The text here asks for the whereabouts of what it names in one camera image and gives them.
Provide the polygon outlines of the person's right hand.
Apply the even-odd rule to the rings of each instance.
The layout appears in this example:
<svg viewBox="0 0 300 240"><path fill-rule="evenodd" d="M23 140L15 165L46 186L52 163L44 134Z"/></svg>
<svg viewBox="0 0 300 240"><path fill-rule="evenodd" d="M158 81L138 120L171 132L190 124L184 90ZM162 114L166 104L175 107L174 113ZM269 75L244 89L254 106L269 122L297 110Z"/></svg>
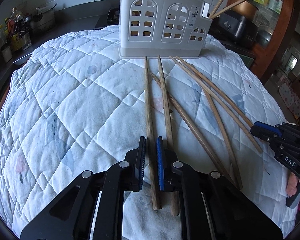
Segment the person's right hand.
<svg viewBox="0 0 300 240"><path fill-rule="evenodd" d="M289 197L296 194L296 187L298 183L300 183L300 179L294 173L290 173L286 187L286 193Z"/></svg>

